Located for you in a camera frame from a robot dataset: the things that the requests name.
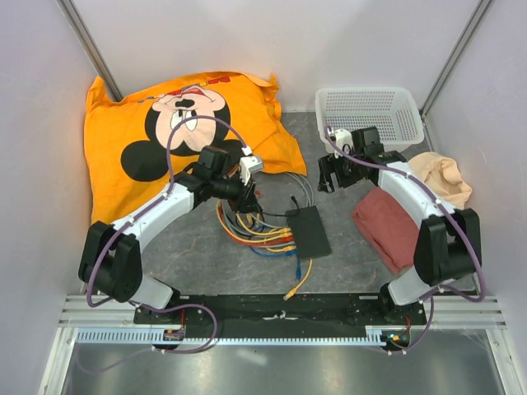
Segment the black network switch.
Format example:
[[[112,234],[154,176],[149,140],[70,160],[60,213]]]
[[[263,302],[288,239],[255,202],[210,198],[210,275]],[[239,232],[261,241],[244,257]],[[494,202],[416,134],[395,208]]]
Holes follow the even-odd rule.
[[[322,258],[332,253],[316,206],[287,211],[286,219],[300,260]]]

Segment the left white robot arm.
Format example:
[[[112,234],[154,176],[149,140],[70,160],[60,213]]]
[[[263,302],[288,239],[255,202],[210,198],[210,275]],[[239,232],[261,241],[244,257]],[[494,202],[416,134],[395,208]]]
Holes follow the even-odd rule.
[[[210,198],[227,201],[235,212],[253,213],[259,204],[253,174],[263,161],[249,148],[232,170],[225,170],[226,151],[207,146],[187,169],[171,174],[168,184],[136,211],[110,224],[97,221],[89,228],[78,276],[87,285],[86,301],[99,291],[107,300],[146,305],[162,323],[180,316],[175,289],[144,273],[142,253],[162,230]]]

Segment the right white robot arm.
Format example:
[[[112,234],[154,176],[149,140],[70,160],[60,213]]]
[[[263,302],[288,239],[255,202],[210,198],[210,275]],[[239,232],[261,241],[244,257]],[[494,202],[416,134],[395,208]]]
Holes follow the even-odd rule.
[[[377,128],[324,127],[322,139],[332,153],[319,159],[319,190],[347,188],[362,179],[388,193],[417,226],[413,266],[385,284],[377,303],[379,318],[397,323],[407,305],[423,303],[437,292],[480,303],[486,295],[478,214],[460,210],[434,193],[398,151],[386,151]]]

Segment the red folded cloth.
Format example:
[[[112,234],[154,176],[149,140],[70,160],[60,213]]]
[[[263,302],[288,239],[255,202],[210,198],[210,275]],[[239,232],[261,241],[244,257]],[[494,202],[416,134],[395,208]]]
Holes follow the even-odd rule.
[[[418,227],[387,192],[373,188],[356,205],[351,217],[393,274],[413,266]]]

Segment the white perforated plastic basket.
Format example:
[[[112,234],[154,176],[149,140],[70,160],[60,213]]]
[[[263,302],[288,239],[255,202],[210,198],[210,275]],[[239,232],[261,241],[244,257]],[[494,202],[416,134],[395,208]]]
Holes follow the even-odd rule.
[[[320,140],[325,150],[333,148],[324,137],[324,128],[377,128],[380,141],[398,151],[425,139],[417,103],[410,91],[401,87],[354,86],[320,88],[315,93],[315,114]]]

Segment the peach bucket hat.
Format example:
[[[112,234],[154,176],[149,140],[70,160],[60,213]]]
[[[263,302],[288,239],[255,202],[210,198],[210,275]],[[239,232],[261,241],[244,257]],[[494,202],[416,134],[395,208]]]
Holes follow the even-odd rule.
[[[472,188],[463,180],[457,162],[436,152],[423,152],[409,160],[413,173],[434,193],[465,209]]]

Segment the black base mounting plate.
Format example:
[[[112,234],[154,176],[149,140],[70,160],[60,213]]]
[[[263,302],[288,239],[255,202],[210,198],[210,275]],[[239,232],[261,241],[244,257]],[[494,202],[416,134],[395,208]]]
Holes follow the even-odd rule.
[[[418,302],[397,306],[378,293],[300,293],[284,300],[280,294],[244,295],[179,295],[170,307],[195,304],[170,313],[156,313],[143,307],[135,309],[135,324],[191,325],[201,318],[210,318],[204,312],[209,308],[219,323],[229,319],[274,321],[288,318],[297,322],[336,321],[353,326],[407,326],[427,323],[425,309]]]

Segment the orange Mickey Mouse pillow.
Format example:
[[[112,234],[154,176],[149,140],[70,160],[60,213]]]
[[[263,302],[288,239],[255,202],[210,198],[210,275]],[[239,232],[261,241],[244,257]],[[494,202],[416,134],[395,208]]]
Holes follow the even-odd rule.
[[[227,151],[232,168],[247,144],[270,174],[305,175],[297,140],[282,126],[275,76],[202,72],[113,101],[97,77],[86,97],[84,150],[92,221],[111,223],[137,210],[205,146]]]

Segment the aluminium frame rail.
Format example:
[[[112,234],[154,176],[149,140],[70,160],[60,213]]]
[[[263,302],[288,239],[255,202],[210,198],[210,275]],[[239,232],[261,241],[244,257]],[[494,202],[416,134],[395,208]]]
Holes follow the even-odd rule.
[[[488,296],[481,303],[472,303],[459,296],[436,295],[434,302],[426,301],[424,310],[434,311],[433,330],[477,330],[505,329],[506,322],[501,307],[494,296]],[[59,325],[65,328],[130,328],[133,323],[134,307],[110,301],[101,307],[91,308],[82,295],[69,295],[59,318]]]

